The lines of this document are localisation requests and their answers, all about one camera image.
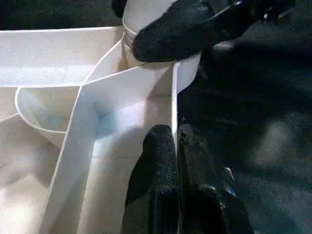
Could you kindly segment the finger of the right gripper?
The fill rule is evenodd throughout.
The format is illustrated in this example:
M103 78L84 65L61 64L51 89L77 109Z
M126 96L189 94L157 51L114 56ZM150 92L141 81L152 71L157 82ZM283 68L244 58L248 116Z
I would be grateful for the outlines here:
M127 0L112 0L111 7L112 7L114 14L117 17L119 18L123 17L126 3L127 3Z
M141 62L188 58L221 42L210 18L227 7L225 0L177 0L158 19L141 29L132 43Z

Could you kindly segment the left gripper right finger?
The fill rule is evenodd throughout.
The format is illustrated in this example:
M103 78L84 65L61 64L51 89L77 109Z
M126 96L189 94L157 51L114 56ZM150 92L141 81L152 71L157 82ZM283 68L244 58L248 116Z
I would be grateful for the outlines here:
M230 168L213 154L193 125L178 128L181 233L253 234Z

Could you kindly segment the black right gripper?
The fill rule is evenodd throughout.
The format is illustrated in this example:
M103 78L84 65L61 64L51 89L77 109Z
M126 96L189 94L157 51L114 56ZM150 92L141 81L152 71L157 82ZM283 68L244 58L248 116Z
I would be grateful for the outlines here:
M257 21L274 21L289 14L294 0L233 0L213 18L214 30L221 40L243 35Z

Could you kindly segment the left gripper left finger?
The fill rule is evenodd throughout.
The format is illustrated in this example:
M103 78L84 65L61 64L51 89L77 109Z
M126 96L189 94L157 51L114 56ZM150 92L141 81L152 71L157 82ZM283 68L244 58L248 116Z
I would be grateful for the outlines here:
M168 125L145 136L142 154L128 183L123 215L125 234L176 234L179 176L174 139Z

